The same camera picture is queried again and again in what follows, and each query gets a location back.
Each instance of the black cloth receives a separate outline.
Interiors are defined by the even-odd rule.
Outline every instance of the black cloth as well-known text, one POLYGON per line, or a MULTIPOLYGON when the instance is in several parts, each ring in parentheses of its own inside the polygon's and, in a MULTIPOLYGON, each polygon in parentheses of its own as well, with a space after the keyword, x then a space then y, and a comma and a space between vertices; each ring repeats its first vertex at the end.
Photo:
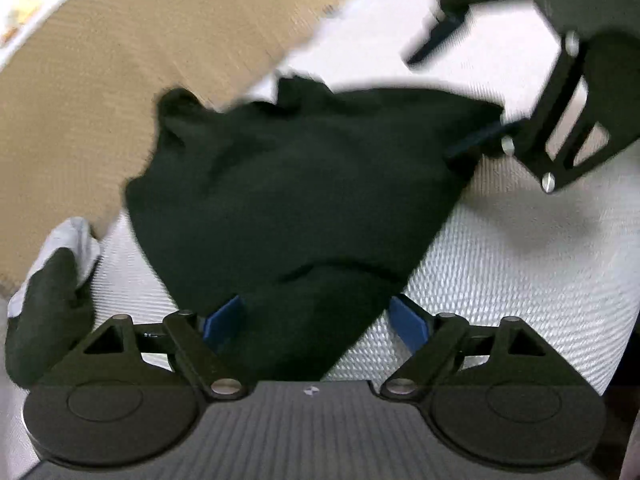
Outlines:
POLYGON ((94 325, 89 281, 76 290, 71 250, 57 249, 29 280, 22 311, 8 319, 4 364, 10 379, 31 388, 94 325))
POLYGON ((445 147, 502 108, 433 89, 333 94, 300 77, 226 113, 174 89, 126 187, 136 237, 181 309, 240 295, 221 357, 248 380, 318 380, 401 292, 466 185, 445 147))

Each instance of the metal pin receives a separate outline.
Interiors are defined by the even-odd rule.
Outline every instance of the metal pin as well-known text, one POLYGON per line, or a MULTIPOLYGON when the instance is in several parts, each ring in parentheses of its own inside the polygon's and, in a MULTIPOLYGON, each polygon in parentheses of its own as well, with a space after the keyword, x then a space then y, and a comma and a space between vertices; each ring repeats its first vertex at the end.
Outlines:
POLYGON ((411 379, 391 379, 385 384, 387 391, 395 395, 412 394, 418 387, 411 379))
POLYGON ((580 52, 580 37, 575 31, 569 31, 564 38, 564 50, 571 57, 576 57, 580 52))
POLYGON ((219 395, 235 395, 242 390, 242 384, 235 379, 218 379, 211 385, 211 391, 219 395))
POLYGON ((545 193, 552 193, 556 188, 556 178, 553 173, 545 173, 542 177, 542 189, 545 193))
POLYGON ((502 150, 506 156, 513 156, 516 152, 516 147, 513 143, 513 139, 510 136, 504 136, 500 140, 500 144, 502 145, 502 150))

